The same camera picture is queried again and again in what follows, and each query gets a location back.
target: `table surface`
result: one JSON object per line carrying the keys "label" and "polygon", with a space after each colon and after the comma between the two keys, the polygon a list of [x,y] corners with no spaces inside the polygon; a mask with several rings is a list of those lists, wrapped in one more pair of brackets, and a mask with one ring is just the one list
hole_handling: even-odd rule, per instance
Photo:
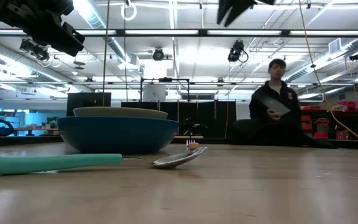
{"label": "table surface", "polygon": [[[358,224],[358,151],[206,145],[194,161],[0,176],[0,223]],[[185,150],[169,145],[144,156]],[[0,154],[72,153],[64,143],[0,147]]]}

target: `black shirt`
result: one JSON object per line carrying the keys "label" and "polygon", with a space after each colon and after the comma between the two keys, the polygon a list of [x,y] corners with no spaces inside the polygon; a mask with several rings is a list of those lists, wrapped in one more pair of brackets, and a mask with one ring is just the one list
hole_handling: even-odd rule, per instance
{"label": "black shirt", "polygon": [[282,82],[281,84],[280,94],[271,89],[269,87],[269,81],[267,81],[264,86],[257,89],[252,95],[251,103],[249,105],[251,119],[259,119],[261,123],[273,122],[267,114],[267,106],[255,97],[259,94],[274,98],[291,110],[291,112],[283,115],[278,122],[295,123],[299,126],[301,125],[301,109],[299,107],[298,97],[295,91],[289,88],[285,82]]}

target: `air duct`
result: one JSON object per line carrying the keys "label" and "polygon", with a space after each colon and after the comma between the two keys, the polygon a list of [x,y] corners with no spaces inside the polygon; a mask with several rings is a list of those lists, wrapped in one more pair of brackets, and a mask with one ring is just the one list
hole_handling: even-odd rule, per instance
{"label": "air duct", "polygon": [[[328,50],[325,50],[313,59],[313,62],[316,65],[315,69],[317,70],[329,65],[330,63],[334,62],[334,59],[336,58],[347,57],[351,54],[354,54],[356,50],[358,50],[358,39],[336,39],[329,44]],[[311,68],[311,66],[311,60],[308,60],[302,66],[294,68],[292,71],[290,71],[289,75],[285,76],[284,81],[290,83],[297,78],[313,72],[313,68]]]}
{"label": "air duct", "polygon": [[[99,15],[99,12],[96,10],[94,4],[91,0],[74,0],[73,1],[75,10],[80,14],[80,16],[88,23],[92,29],[106,29],[106,24],[104,23],[102,17]],[[120,62],[127,62],[127,67],[130,67],[132,64],[131,57],[125,53],[124,49],[118,44],[117,40],[113,37],[102,37],[104,41],[107,41],[107,44],[111,50],[117,55]]]}
{"label": "air duct", "polygon": [[[18,75],[28,75],[29,78],[31,74],[38,72],[39,74],[51,78],[55,82],[72,82],[73,80],[67,78],[64,75],[61,75],[57,72],[49,68],[45,68],[39,65],[37,62],[34,62],[28,58],[23,57],[3,46],[0,45],[0,60],[4,61],[4,64],[0,64],[0,66],[4,66],[7,69],[11,70],[12,73]],[[83,85],[75,85],[79,91],[93,91],[92,89],[83,86]]]}

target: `spoon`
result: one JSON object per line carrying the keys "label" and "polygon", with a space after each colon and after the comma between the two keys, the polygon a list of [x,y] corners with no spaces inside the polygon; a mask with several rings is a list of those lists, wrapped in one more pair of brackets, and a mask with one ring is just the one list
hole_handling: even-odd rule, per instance
{"label": "spoon", "polygon": [[0,174],[28,174],[49,170],[120,164],[123,160],[142,161],[154,166],[155,168],[166,169],[192,161],[205,150],[207,150],[207,147],[200,147],[193,151],[163,157],[154,162],[136,157],[123,158],[121,154],[79,154],[45,157],[17,157],[0,155]]}

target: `spoon handle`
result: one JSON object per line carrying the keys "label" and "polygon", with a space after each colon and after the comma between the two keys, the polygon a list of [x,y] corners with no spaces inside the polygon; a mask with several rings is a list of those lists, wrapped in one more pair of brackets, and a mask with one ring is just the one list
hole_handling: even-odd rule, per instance
{"label": "spoon handle", "polygon": [[120,164],[121,154],[79,154],[45,157],[0,155],[0,174],[26,174],[48,170]]}

